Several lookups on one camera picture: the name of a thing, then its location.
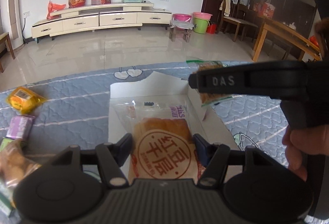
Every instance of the green bucket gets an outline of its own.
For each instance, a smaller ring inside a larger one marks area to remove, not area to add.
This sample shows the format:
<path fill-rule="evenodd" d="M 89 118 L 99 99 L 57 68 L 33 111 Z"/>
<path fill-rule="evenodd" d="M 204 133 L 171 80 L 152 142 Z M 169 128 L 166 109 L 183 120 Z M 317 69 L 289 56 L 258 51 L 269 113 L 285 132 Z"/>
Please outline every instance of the green bucket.
<path fill-rule="evenodd" d="M 194 28 L 193 31 L 200 34 L 205 34 L 207 27 L 209 27 L 209 21 L 200 19 L 200 18 L 194 18 Z"/>

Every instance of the quilted blue mat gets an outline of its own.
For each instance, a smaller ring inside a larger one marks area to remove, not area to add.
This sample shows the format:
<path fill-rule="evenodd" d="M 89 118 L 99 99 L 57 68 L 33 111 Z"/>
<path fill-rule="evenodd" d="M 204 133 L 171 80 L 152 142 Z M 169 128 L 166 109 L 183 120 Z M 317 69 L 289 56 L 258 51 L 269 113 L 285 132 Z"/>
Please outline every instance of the quilted blue mat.
<path fill-rule="evenodd" d="M 224 65 L 243 63 L 223 62 Z M 188 79 L 196 69 L 195 64 L 187 65 L 185 62 L 138 65 L 69 75 L 28 85 L 48 101 L 32 113 L 36 119 L 25 148 L 26 156 L 44 163 L 68 145 L 78 144 L 82 149 L 92 149 L 107 142 L 112 83 L 139 81 L 153 71 Z M 5 102 L 11 91 L 0 93 L 1 137 L 5 137 L 11 118 L 19 114 Z M 268 97 L 237 95 L 213 108 L 242 150 L 254 145 L 287 165 L 281 143 L 287 120 L 279 104 L 280 101 Z M 18 221 L 16 212 L 10 219 L 0 213 L 1 223 Z M 307 218 L 307 222 L 328 223 L 311 217 Z"/>

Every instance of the small wooden stool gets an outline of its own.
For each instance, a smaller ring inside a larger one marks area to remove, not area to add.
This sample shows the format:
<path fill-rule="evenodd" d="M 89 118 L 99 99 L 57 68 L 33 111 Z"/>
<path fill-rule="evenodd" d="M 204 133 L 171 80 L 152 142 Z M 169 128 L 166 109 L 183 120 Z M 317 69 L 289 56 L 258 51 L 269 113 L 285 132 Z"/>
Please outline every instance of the small wooden stool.
<path fill-rule="evenodd" d="M 177 30 L 184 30 L 184 36 L 183 39 L 188 43 L 190 42 L 191 33 L 193 29 L 193 24 L 189 22 L 184 21 L 171 21 L 170 22 L 170 32 L 169 32 L 169 38 L 172 42 L 175 42 Z"/>
<path fill-rule="evenodd" d="M 14 50 L 13 50 L 13 47 L 12 47 L 12 43 L 10 41 L 9 33 L 3 33 L 3 34 L 0 35 L 0 44 L 3 43 L 3 42 L 7 42 L 10 53 L 12 54 L 13 59 L 15 59 L 15 54 L 14 54 Z M 1 65 L 1 62 L 0 62 L 0 71 L 1 71 L 1 73 L 3 73 L 3 71 L 4 71 L 3 67 Z"/>

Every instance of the white tv stand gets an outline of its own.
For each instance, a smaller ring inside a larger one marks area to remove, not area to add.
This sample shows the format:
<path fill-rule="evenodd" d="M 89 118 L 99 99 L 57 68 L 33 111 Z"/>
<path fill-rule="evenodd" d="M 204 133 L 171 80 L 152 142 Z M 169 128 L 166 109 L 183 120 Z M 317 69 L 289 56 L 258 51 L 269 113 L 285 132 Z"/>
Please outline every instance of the white tv stand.
<path fill-rule="evenodd" d="M 32 37 L 55 36 L 104 28 L 123 28 L 143 24 L 169 24 L 172 13 L 153 9 L 153 3 L 111 3 L 109 5 L 87 5 L 50 13 L 60 16 L 52 20 L 41 20 L 32 26 Z"/>

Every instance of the heart pattern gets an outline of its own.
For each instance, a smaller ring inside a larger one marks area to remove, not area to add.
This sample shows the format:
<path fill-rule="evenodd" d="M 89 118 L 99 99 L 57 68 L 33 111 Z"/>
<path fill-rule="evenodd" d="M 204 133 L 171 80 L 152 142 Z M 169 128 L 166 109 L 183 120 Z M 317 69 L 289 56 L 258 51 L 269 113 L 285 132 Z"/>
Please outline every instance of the heart pattern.
<path fill-rule="evenodd" d="M 122 79 L 125 80 L 127 79 L 129 76 L 135 78 L 138 77 L 140 75 L 142 75 L 143 70 L 141 69 L 136 69 L 135 67 L 128 69 L 127 71 L 120 71 L 119 72 L 115 72 L 114 73 L 114 77 L 118 78 L 118 79 Z"/>

